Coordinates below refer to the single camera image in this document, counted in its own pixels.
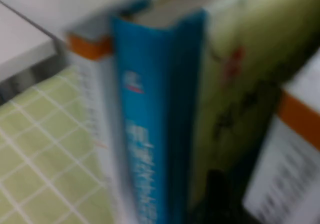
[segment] blue book spine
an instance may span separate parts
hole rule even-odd
[[[204,16],[200,11],[168,29],[151,29],[117,17],[112,22],[126,143],[142,224],[170,224],[179,219],[175,216],[185,214],[186,203],[181,202],[187,200],[187,189],[177,187],[188,182],[184,170],[190,145],[182,143],[181,136],[191,130],[186,126],[191,126],[192,115],[184,115],[194,111]],[[175,92],[190,85],[191,95],[183,91],[181,99],[174,98]],[[179,111],[184,102],[192,104]],[[180,121],[174,121],[175,113]],[[188,123],[177,127],[176,135],[172,124],[183,121]],[[177,173],[183,179],[177,180],[173,171],[183,172]]]

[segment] white shelf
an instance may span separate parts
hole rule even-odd
[[[119,0],[0,0],[33,23],[65,41],[66,29]]]
[[[51,38],[0,4],[0,82],[55,53]]]

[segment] green grid paper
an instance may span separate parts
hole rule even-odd
[[[0,224],[111,224],[75,72],[0,107]]]

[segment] book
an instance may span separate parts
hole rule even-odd
[[[177,224],[197,210],[203,215],[207,173],[230,171],[261,139],[281,83],[319,33],[318,5],[162,0],[115,15],[126,143],[143,221]]]
[[[320,49],[282,89],[243,205],[262,224],[320,220]]]
[[[115,224],[139,223],[124,145],[123,117],[109,28],[112,13],[131,6],[135,1],[120,0],[71,26],[68,31],[69,62],[76,67],[79,77],[103,175],[101,178],[108,190]]]

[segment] orange stripe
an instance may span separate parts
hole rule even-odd
[[[283,92],[278,116],[296,133],[320,150],[319,113]]]
[[[95,145],[97,146],[97,147],[101,147],[101,148],[105,148],[105,149],[108,149],[108,147],[106,146],[106,145],[104,145],[102,142],[100,142],[100,141],[96,141],[95,142]]]
[[[70,49],[89,60],[95,61],[113,53],[112,38],[110,36],[106,36],[97,42],[88,41],[74,34],[70,34],[68,39]]]

